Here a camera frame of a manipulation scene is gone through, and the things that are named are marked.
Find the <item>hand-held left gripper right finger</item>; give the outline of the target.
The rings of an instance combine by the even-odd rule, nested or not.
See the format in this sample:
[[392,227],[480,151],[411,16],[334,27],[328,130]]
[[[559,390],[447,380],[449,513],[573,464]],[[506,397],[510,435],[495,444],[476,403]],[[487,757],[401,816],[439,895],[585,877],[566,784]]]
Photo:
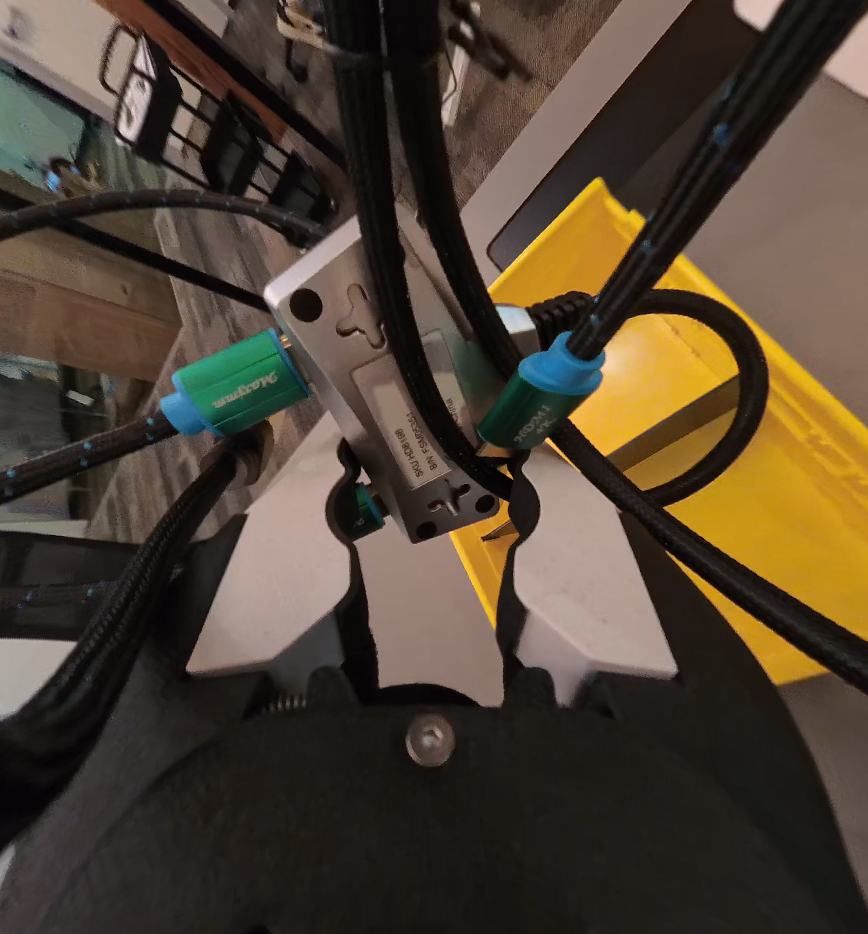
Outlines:
[[600,673],[677,676],[619,510],[553,447],[517,465],[509,515],[518,538],[496,610],[506,691],[527,668],[564,706]]

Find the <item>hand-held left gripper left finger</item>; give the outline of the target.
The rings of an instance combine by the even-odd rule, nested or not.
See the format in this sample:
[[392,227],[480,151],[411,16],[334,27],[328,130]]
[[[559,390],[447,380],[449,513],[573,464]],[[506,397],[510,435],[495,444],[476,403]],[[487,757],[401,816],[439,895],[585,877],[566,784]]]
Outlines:
[[323,416],[245,514],[188,674],[263,671],[277,687],[306,687],[329,667],[353,687],[377,687],[368,596],[347,524],[357,466],[333,417]]

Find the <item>silver hdmi switch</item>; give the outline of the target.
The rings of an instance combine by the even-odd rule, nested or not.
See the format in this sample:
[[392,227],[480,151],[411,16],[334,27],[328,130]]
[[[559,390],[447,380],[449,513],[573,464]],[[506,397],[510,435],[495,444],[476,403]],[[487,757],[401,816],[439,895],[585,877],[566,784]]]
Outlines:
[[[476,446],[476,427],[500,379],[461,323],[427,235],[403,205],[395,211],[432,376],[452,418]],[[370,284],[357,218],[273,279],[264,298],[374,492],[411,542],[496,514],[498,497],[445,458],[409,398]]]

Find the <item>yellow plastic bin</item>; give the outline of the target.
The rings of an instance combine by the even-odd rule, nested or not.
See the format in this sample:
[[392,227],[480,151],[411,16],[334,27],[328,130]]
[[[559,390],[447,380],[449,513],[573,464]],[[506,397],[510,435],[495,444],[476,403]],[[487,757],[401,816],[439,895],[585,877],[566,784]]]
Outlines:
[[[596,293],[641,225],[602,179],[591,181],[490,293],[520,306],[572,290]],[[868,429],[688,259],[674,261],[657,287],[730,307],[758,337],[770,371],[769,401],[748,448],[671,514],[868,640]],[[663,314],[629,321],[607,347],[602,387],[572,418],[607,456],[732,377],[731,353],[705,326]],[[642,488],[680,474],[720,438],[731,415],[625,473]]]

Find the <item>black bin divider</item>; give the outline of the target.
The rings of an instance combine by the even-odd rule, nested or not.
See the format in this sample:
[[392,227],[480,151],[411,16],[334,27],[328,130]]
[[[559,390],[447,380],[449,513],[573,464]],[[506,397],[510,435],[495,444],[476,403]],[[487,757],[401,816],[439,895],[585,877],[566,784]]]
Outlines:
[[739,397],[739,378],[732,377],[715,389],[681,407],[621,448],[607,455],[623,472],[679,442],[720,417],[734,413]]

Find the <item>black utility cart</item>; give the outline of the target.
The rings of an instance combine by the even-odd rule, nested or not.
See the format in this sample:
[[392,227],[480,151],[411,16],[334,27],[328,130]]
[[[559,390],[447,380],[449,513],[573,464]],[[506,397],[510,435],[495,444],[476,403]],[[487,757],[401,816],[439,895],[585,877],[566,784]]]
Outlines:
[[315,224],[337,215],[316,170],[278,145],[233,92],[215,97],[147,33],[117,24],[101,56],[101,86],[113,95],[113,134],[144,161],[204,191],[258,199]]

